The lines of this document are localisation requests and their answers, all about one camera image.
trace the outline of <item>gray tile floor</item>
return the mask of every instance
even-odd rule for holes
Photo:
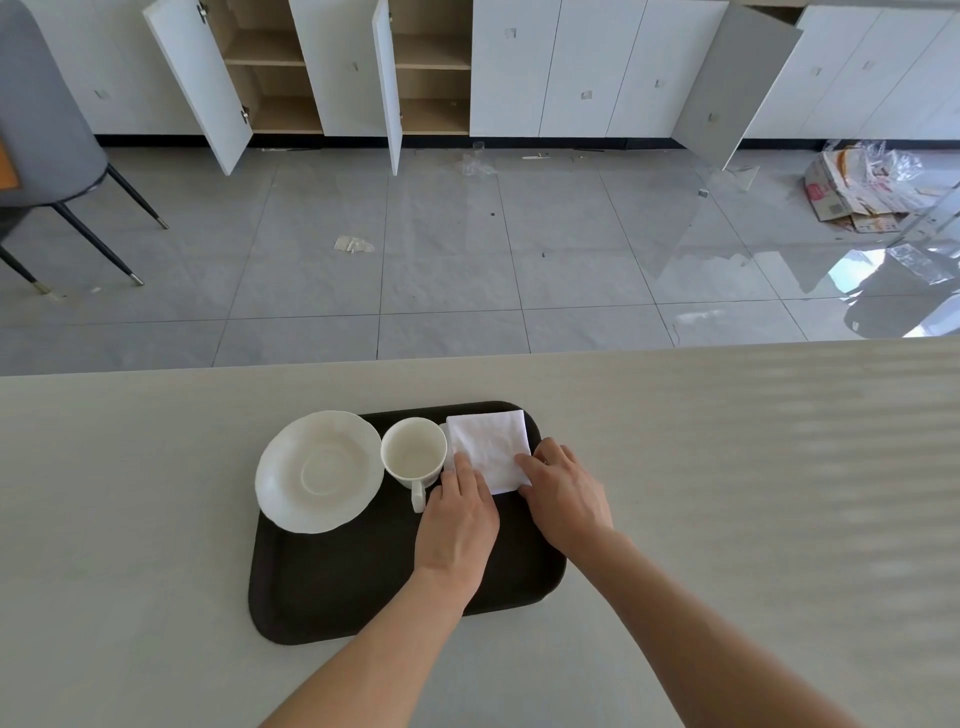
[[[147,285],[131,286],[49,210],[5,242],[52,296],[0,266],[0,374],[638,350],[929,336],[960,328],[960,244],[924,249],[816,220],[804,152],[744,152],[748,192],[687,152],[491,150],[244,155],[114,150],[171,225],[111,181],[72,204]],[[918,183],[960,177],[924,155]],[[700,190],[708,190],[703,196]],[[960,207],[960,200],[949,211]],[[339,235],[374,253],[335,252]]]

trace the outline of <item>forearm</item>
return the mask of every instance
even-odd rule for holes
[[[415,570],[390,603],[318,669],[262,728],[405,726],[444,643],[463,615],[462,595]]]
[[[605,531],[573,558],[643,651],[686,728],[854,728],[801,678]]]

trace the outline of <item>mug handle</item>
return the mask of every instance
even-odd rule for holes
[[[423,513],[426,507],[426,492],[422,480],[414,480],[410,484],[410,502],[414,506],[414,513]]]

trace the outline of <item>gray chair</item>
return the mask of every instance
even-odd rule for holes
[[[0,0],[0,143],[19,179],[17,188],[0,190],[0,207],[52,207],[134,283],[143,285],[66,203],[110,175],[165,230],[168,226],[109,163],[21,0]],[[0,260],[37,290],[49,292],[2,246]]]

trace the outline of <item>cup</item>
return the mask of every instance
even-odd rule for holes
[[[387,473],[410,489],[414,513],[423,513],[426,489],[444,467],[446,436],[439,425],[423,417],[400,420],[384,434],[380,459]]]

